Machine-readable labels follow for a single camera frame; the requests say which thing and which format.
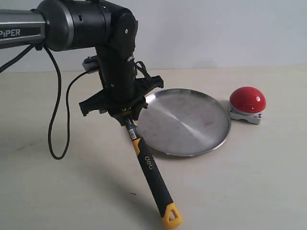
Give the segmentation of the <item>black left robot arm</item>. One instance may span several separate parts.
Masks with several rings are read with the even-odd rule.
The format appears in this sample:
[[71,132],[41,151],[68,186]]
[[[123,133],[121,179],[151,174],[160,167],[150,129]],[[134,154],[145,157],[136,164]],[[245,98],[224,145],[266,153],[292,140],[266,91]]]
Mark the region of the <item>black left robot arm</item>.
[[60,52],[93,47],[87,72],[98,72],[103,88],[80,103],[83,115],[109,113],[122,126],[137,120],[148,105],[147,93],[163,88],[160,76],[151,77],[135,61],[138,22],[133,13],[106,0],[44,0],[36,9],[1,10],[0,47],[46,46]]

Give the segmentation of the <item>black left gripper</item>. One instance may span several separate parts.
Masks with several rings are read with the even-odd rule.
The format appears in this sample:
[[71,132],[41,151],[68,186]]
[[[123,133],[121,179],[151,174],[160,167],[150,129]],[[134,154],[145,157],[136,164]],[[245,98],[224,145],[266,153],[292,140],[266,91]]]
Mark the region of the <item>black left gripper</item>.
[[145,95],[155,88],[163,88],[164,81],[150,76],[142,61],[129,57],[120,63],[104,63],[97,71],[103,89],[79,103],[83,116],[91,111],[106,113],[125,126],[127,112],[133,120],[138,120],[141,110],[147,109]]

